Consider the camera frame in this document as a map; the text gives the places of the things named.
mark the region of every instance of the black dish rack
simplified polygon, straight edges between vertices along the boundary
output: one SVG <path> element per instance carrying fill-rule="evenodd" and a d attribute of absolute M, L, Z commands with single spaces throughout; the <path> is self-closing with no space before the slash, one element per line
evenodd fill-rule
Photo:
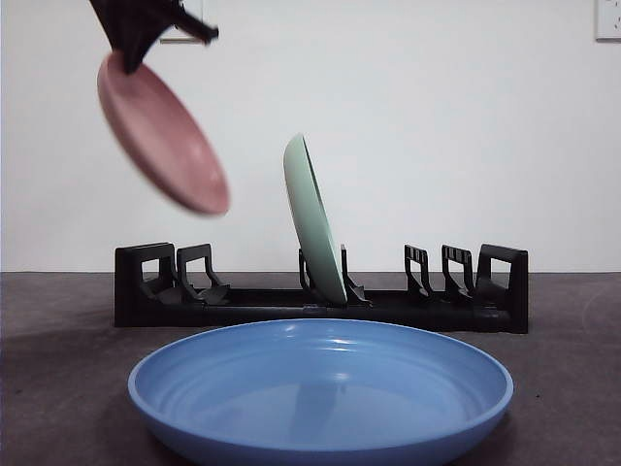
<path fill-rule="evenodd" d="M 220 326 L 278 318 L 355 318 L 397 323 L 433 331 L 528 333 L 528 252 L 483 245 L 476 281 L 468 250 L 442 246 L 444 289 L 429 281 L 426 250 L 405 245 L 405 290 L 365 290 L 347 271 L 347 251 L 341 246 L 347 302 L 328 302 L 314 286 L 304 255 L 299 251 L 300 288 L 235 288 L 213 270 L 209 244 L 182 248 L 154 243 L 115 251 L 114 325 Z M 188 262 L 203 259 L 211 286 L 194 286 Z M 508 286 L 492 280 L 492 259 L 508 262 Z M 158 260 L 155 278 L 146 280 L 143 263 Z M 464 286 L 449 271 L 449 261 L 463 266 Z M 420 269 L 420 280 L 412 272 Z"/>

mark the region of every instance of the table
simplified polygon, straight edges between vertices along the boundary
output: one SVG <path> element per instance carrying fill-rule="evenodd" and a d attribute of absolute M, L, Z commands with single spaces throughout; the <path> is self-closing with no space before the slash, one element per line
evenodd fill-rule
<path fill-rule="evenodd" d="M 220 274 L 296 286 L 295 273 Z M 405 288 L 402 274 L 351 274 Z M 148 434 L 127 376 L 149 352 L 204 328 L 114 328 L 113 274 L 2 274 L 1 463 L 189 465 Z M 499 359 L 507 415 L 453 466 L 621 464 L 621 274 L 532 274 L 528 335 L 450 335 Z"/>

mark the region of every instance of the electrical outlet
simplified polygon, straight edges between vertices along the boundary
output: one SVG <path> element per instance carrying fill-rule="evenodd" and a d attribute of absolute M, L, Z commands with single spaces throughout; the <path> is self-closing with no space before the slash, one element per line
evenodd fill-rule
<path fill-rule="evenodd" d="M 621 42 L 621 0 L 597 0 L 596 39 Z"/>
<path fill-rule="evenodd" d="M 181 0 L 181 6 L 186 13 L 204 21 L 203 0 Z M 159 38 L 160 44 L 198 44 L 200 41 L 187 35 L 176 26 L 169 27 Z"/>

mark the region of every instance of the blue plate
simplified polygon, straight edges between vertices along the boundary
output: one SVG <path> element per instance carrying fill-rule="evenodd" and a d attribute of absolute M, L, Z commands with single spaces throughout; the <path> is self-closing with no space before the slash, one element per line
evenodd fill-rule
<path fill-rule="evenodd" d="M 441 465 L 513 392 L 498 361 L 436 333 L 361 320 L 258 322 L 143 359 L 129 393 L 165 445 L 204 465 Z"/>

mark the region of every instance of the ceramic plate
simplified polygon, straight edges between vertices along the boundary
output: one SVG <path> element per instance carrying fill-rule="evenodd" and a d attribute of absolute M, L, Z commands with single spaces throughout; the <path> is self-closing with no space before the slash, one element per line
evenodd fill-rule
<path fill-rule="evenodd" d="M 126 75 L 122 52 L 113 51 L 99 69 L 97 87 L 116 138 L 153 183 L 193 211 L 228 210 L 229 191 L 212 146 L 177 96 L 145 64 Z"/>
<path fill-rule="evenodd" d="M 494 358 L 436 333 L 292 319 L 157 350 L 129 393 L 164 444 L 204 465 L 442 465 L 507 409 Z"/>
<path fill-rule="evenodd" d="M 341 256 L 335 248 L 311 157 L 302 134 L 284 151 L 284 179 L 300 248 L 318 290 L 329 301 L 345 304 Z"/>

